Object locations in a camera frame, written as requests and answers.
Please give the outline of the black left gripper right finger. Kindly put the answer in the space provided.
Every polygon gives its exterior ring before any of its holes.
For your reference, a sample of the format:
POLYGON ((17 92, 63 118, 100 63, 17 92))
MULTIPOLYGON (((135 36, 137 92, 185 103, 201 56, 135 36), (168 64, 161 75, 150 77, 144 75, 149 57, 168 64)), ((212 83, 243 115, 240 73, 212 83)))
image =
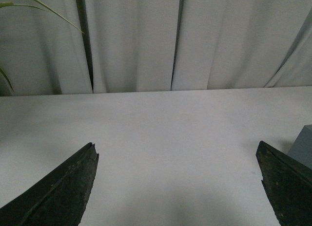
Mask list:
POLYGON ((256 158, 262 185, 282 226, 312 224, 312 170, 260 141, 256 158))

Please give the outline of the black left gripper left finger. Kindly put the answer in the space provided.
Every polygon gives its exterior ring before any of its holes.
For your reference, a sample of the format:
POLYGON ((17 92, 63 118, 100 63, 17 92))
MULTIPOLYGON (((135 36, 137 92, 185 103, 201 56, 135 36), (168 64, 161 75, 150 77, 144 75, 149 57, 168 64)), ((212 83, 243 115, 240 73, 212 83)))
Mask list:
POLYGON ((77 226, 93 188, 99 154, 88 143, 0 209, 2 226, 77 226))

